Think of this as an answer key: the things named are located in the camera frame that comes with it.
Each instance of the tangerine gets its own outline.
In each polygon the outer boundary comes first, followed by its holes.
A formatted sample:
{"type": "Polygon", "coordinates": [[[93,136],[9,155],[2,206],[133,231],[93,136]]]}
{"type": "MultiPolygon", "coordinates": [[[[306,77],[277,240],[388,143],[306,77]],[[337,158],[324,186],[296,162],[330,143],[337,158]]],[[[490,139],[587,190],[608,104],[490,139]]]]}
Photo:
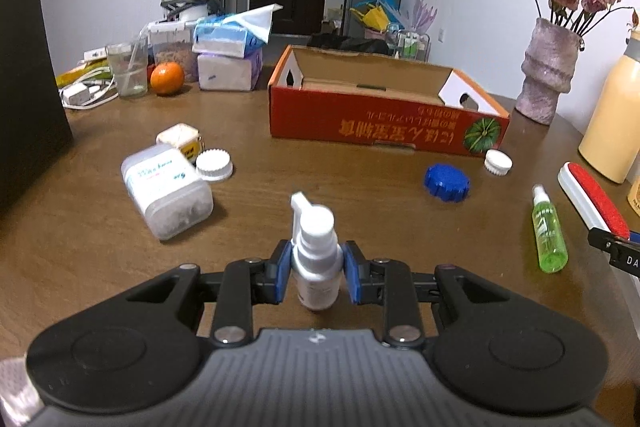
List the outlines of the tangerine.
{"type": "Polygon", "coordinates": [[[184,84],[184,70],[177,62],[164,62],[151,73],[151,89],[156,94],[175,94],[184,84]]]}

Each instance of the white pump bottle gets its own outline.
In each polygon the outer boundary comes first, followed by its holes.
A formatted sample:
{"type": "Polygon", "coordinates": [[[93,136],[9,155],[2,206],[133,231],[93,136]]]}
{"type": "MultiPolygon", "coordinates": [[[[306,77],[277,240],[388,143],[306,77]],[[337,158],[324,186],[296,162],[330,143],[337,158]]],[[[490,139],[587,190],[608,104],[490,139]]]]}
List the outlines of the white pump bottle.
{"type": "Polygon", "coordinates": [[[338,298],[342,276],[342,248],[334,231],[334,214],[311,204],[302,192],[291,197],[293,208],[293,277],[305,308],[321,311],[338,298]]]}

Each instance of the red and white brush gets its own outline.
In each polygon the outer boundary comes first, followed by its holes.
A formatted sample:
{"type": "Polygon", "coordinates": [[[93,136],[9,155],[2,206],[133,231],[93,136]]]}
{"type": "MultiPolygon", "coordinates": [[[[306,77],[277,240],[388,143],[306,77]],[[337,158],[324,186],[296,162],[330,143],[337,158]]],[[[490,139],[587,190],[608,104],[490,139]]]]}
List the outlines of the red and white brush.
{"type": "Polygon", "coordinates": [[[629,240],[631,232],[622,214],[598,182],[577,163],[565,163],[558,174],[562,190],[588,229],[602,229],[629,240]]]}

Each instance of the yellow bottle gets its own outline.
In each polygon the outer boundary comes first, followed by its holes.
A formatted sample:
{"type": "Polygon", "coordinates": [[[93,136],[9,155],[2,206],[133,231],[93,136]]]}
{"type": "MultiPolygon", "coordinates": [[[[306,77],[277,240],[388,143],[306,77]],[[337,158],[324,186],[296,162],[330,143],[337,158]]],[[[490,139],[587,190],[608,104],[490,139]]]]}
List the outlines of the yellow bottle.
{"type": "Polygon", "coordinates": [[[640,176],[636,179],[636,183],[634,183],[633,187],[631,187],[631,191],[629,192],[629,204],[631,208],[636,211],[636,214],[640,216],[640,176]]]}
{"type": "Polygon", "coordinates": [[[613,182],[629,174],[640,150],[640,30],[609,73],[578,150],[613,182]]]}

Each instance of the green bottle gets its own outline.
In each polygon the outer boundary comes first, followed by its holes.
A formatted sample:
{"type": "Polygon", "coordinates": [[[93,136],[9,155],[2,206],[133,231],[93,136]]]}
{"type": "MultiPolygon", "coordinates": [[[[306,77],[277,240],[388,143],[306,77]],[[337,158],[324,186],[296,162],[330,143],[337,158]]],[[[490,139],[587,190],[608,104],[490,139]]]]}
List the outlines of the green bottle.
{"type": "Polygon", "coordinates": [[[540,269],[545,273],[558,272],[566,265],[569,254],[560,230],[558,211],[542,185],[533,187],[532,217],[540,269]]]}

